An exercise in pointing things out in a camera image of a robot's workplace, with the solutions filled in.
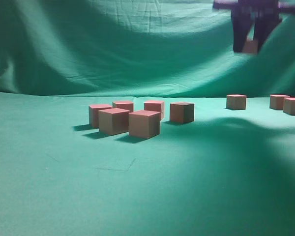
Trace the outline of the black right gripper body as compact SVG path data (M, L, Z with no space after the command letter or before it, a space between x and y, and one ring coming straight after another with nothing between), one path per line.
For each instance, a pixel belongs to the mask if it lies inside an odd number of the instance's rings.
M295 4L278 0L214 0L213 9L231 10L243 13L294 14Z

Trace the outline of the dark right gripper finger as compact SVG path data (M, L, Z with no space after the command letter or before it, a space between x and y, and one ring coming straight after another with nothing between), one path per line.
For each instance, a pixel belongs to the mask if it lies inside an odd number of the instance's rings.
M233 51L235 53L242 53L242 48L248 33L253 25L253 20L250 14L232 12L231 20L233 26Z
M254 54L258 54L272 31L282 22L279 14L258 13L255 17L253 41Z

